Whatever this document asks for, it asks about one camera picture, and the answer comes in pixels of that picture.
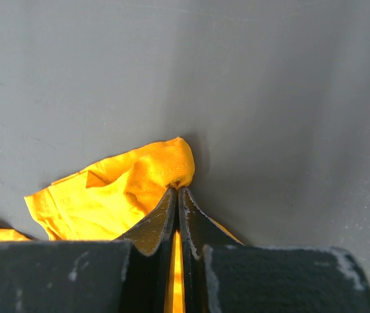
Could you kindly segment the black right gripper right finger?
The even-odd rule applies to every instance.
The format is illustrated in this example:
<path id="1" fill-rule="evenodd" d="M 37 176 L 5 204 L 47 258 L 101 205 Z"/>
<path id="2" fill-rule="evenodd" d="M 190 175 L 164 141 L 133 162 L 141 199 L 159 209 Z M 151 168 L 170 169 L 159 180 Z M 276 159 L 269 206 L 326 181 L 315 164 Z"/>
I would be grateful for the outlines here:
<path id="1" fill-rule="evenodd" d="M 187 312 L 370 312 L 370 284 L 335 247 L 245 246 L 178 196 Z"/>

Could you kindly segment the orange t shirt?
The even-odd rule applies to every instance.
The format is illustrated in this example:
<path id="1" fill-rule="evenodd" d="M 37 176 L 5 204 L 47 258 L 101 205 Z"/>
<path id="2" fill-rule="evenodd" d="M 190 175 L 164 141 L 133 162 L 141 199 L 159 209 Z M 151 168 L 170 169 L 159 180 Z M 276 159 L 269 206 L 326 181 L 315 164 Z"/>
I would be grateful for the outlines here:
<path id="1" fill-rule="evenodd" d="M 160 202 L 177 192 L 174 235 L 173 307 L 187 312 L 183 297 L 183 260 L 178 196 L 189 189 L 194 159 L 185 140 L 156 142 L 98 161 L 25 198 L 31 216 L 45 229 L 47 241 L 112 241 L 131 229 Z M 0 242 L 32 241 L 0 229 Z"/>

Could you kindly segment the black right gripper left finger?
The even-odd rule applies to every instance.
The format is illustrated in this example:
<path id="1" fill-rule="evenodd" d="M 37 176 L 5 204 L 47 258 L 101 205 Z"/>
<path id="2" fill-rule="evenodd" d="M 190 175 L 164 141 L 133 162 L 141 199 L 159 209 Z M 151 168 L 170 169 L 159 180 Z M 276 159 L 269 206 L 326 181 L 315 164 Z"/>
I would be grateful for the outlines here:
<path id="1" fill-rule="evenodd" d="M 0 312 L 171 312 L 177 192 L 112 241 L 0 242 Z"/>

